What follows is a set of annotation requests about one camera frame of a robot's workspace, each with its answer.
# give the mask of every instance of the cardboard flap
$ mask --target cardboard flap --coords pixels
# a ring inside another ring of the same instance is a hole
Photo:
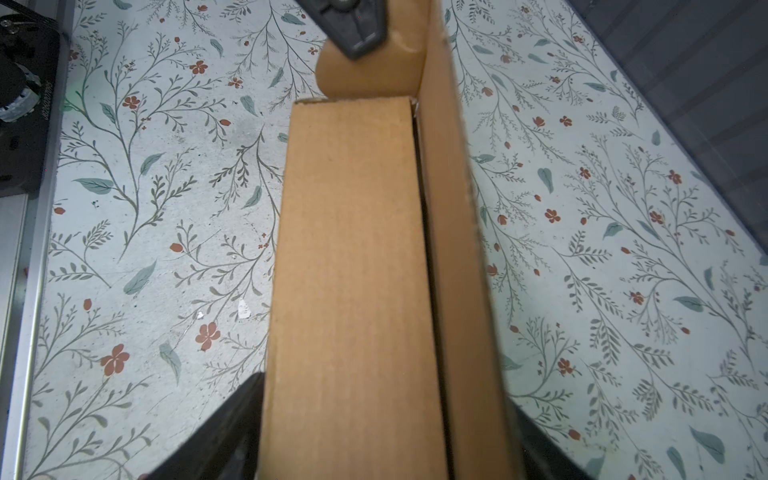
[[[315,73],[329,98],[415,97],[426,54],[429,0],[386,0],[387,39],[359,60],[326,41]]]
[[[461,105],[434,5],[418,119],[453,466],[461,479],[518,478],[522,463],[505,415]]]
[[[411,103],[295,104],[261,478],[446,480]]]

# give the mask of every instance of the gray wall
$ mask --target gray wall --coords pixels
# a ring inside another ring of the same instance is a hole
[[[768,0],[571,0],[768,245]]]

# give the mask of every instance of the cardboard box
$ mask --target cardboard box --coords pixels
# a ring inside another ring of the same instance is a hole
[[[522,478],[439,2],[291,117],[263,479]]]

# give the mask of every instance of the floral patterned surface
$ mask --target floral patterned surface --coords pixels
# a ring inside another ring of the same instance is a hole
[[[593,476],[765,478],[766,258],[562,0],[444,6],[509,395]],[[264,367],[323,38],[275,0],[75,20],[23,478],[140,478]]]

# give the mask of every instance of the black clamp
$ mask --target black clamp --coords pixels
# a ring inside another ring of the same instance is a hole
[[[385,0],[296,0],[339,47],[356,60],[386,39]]]

